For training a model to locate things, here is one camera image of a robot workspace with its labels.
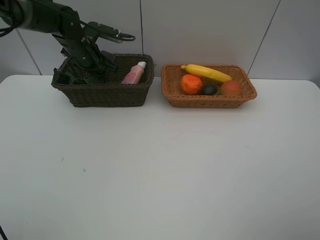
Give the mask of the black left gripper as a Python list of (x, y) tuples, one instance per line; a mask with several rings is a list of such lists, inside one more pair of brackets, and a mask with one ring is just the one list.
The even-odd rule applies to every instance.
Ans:
[(104, 50), (68, 54), (61, 71), (54, 68), (53, 82), (60, 85), (104, 84), (116, 68), (116, 56)]

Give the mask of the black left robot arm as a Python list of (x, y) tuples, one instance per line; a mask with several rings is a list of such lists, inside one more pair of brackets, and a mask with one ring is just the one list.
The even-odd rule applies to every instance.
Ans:
[(51, 34), (70, 64), (88, 73), (81, 77), (56, 68), (53, 79), (60, 84), (105, 84), (109, 73), (116, 69), (114, 55), (99, 50), (96, 41), (103, 38), (115, 42), (119, 31), (93, 21), (83, 23), (69, 6), (52, 0), (2, 0), (0, 17), (7, 24), (0, 30), (2, 37), (17, 28)]

